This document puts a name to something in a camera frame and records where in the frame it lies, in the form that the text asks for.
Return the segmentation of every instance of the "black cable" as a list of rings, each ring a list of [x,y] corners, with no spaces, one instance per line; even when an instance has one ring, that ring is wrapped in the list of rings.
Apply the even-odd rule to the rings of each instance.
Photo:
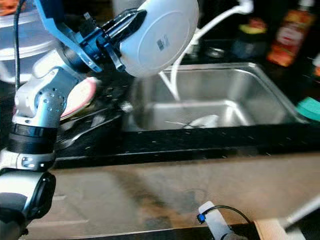
[[[203,223],[204,222],[204,219],[206,218],[206,214],[208,214],[209,212],[213,211],[213,210],[216,210],[216,209],[229,209],[229,210],[232,210],[236,213],[238,213],[239,215],[241,215],[247,222],[248,224],[251,223],[251,221],[249,220],[249,218],[244,214],[242,213],[241,211],[239,211],[238,209],[234,208],[234,207],[231,207],[231,206],[226,206],[226,205],[218,205],[218,206],[213,206],[213,207],[210,207],[209,209],[205,210],[203,213],[199,214],[197,216],[198,220],[200,221],[200,223]]]
[[[15,62],[15,91],[20,87],[20,55],[19,55],[19,15],[26,0],[19,0],[13,19],[13,44],[14,44],[14,62]]]

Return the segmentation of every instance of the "sticker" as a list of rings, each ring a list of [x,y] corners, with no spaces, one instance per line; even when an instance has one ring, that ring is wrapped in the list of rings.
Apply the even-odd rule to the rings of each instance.
[[[280,29],[277,40],[283,45],[297,46],[303,37],[303,33],[298,31],[297,24],[292,23]]]
[[[164,35],[162,39],[159,39],[158,41],[156,41],[156,44],[158,45],[160,51],[169,47],[170,43],[169,43],[169,39],[168,39],[167,35]]]

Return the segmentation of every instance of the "kitchen counter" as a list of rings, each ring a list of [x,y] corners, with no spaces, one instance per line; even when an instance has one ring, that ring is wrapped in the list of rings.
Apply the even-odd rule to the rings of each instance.
[[[296,105],[312,90],[306,68],[310,59],[301,58],[289,68],[274,65],[264,59],[251,59],[262,66],[269,78]],[[212,59],[200,54],[198,59],[186,59],[184,64],[239,62],[232,54]],[[126,98],[132,77],[125,73],[102,74],[99,79],[113,85],[117,99]],[[1,145],[6,142],[13,105],[13,88],[1,83]],[[312,152],[320,150],[320,124],[293,123],[207,129],[179,129],[142,132],[121,132],[120,121],[88,133],[72,146],[57,151],[56,168],[121,165],[148,162],[184,161],[251,157],[258,155]]]

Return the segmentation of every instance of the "plastic container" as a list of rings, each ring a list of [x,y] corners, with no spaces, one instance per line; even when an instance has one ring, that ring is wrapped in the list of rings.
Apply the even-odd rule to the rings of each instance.
[[[32,69],[36,61],[42,58],[48,50],[52,49],[48,46],[43,52],[38,52],[27,57],[20,57],[20,82],[27,82],[32,76]],[[15,60],[0,60],[0,80],[14,84],[15,83]]]
[[[0,79],[15,82],[14,16],[0,17]],[[34,63],[57,44],[49,34],[35,7],[29,6],[19,17],[20,81],[30,79]]]
[[[265,54],[267,26],[260,18],[252,18],[249,24],[240,25],[232,52],[240,59],[258,58]]]

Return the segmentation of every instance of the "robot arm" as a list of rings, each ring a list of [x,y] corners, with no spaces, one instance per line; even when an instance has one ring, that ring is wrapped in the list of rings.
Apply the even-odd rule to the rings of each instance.
[[[56,179],[47,171],[55,161],[54,144],[70,91],[107,62],[136,77],[162,71],[189,44],[199,15],[197,0],[148,0],[103,26],[85,14],[85,23],[73,32],[64,24],[59,0],[35,4],[45,28],[64,46],[41,58],[15,95],[8,146],[0,153],[1,240],[18,239],[51,207]]]

